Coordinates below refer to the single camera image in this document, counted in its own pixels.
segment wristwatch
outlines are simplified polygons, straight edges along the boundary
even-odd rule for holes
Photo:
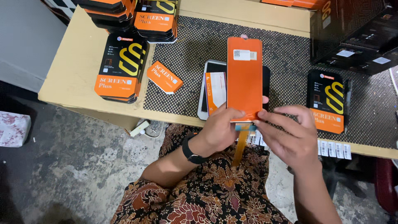
[[[194,163],[194,164],[202,164],[206,162],[209,158],[203,158],[199,155],[193,154],[192,151],[189,149],[188,146],[188,141],[195,137],[197,133],[193,133],[191,136],[187,136],[183,141],[182,141],[182,152],[184,153],[185,157],[188,159],[189,162]]]

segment black dotted mat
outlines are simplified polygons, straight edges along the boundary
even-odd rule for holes
[[[181,42],[157,44],[154,61],[160,61],[183,82],[173,95],[166,95],[149,81],[145,110],[197,117],[205,62],[226,61],[227,37],[247,34],[263,42],[263,64],[271,70],[269,109],[288,104],[306,105],[307,75],[311,69],[338,73],[353,79],[350,124],[345,134],[318,132],[320,138],[363,145],[396,148],[397,97],[389,71],[374,76],[311,66],[310,39],[274,31],[180,16]],[[394,68],[398,77],[398,68]]]

